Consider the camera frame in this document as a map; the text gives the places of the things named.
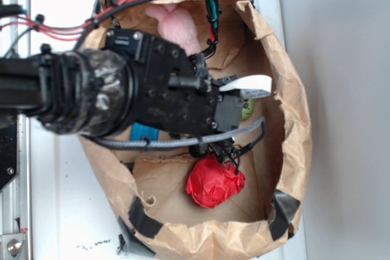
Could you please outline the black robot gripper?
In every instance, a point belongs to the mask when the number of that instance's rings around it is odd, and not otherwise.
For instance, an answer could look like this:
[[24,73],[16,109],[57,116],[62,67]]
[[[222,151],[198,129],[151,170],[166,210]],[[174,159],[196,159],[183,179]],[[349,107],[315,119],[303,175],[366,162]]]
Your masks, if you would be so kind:
[[191,136],[238,129],[243,107],[238,91],[220,92],[207,67],[197,73],[179,45],[139,30],[112,29],[105,48],[126,61],[125,126],[137,122]]

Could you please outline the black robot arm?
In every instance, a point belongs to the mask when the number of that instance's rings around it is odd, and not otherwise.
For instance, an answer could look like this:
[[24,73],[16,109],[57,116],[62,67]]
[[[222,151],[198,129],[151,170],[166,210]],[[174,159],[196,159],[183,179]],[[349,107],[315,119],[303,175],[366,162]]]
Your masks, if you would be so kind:
[[244,104],[223,91],[204,57],[146,32],[109,31],[102,49],[1,60],[1,111],[37,118],[59,135],[114,136],[139,123],[174,135],[238,128]]

